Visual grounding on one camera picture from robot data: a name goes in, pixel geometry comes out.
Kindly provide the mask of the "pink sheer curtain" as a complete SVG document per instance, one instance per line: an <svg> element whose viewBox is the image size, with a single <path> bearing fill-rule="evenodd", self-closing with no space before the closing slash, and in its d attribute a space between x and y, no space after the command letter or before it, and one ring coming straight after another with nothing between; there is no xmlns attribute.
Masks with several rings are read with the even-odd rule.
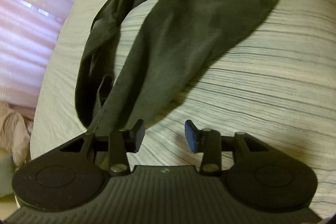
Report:
<svg viewBox="0 0 336 224"><path fill-rule="evenodd" d="M1 0L1 101L34 109L74 0Z"/></svg>

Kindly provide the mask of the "striped white bedspread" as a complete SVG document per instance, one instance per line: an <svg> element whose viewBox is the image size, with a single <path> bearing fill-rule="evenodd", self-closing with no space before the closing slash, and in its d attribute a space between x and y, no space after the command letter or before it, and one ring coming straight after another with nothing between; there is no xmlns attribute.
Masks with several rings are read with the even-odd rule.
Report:
<svg viewBox="0 0 336 224"><path fill-rule="evenodd" d="M85 131L75 85L89 29L107 0L75 0L47 65L32 158ZM186 120L231 136L244 131L314 169L311 208L335 214L335 0L281 0L266 22L210 65L147 126L131 165L199 165Z"/></svg>

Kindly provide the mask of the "crumpled pink cloth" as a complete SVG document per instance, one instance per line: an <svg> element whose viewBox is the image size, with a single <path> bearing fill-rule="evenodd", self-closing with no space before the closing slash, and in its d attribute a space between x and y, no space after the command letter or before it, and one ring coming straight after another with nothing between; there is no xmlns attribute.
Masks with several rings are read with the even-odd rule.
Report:
<svg viewBox="0 0 336 224"><path fill-rule="evenodd" d="M12 109L7 102L1 102L1 148L12 156L15 167L30 159L32 131L32 120Z"/></svg>

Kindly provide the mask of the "dark grey jeans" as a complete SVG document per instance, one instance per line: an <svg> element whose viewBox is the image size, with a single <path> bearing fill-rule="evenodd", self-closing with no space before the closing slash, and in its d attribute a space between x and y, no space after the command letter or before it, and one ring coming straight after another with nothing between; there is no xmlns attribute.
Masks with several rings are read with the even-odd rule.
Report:
<svg viewBox="0 0 336 224"><path fill-rule="evenodd" d="M107 0L84 47L75 109L102 132L150 122L279 0Z"/></svg>

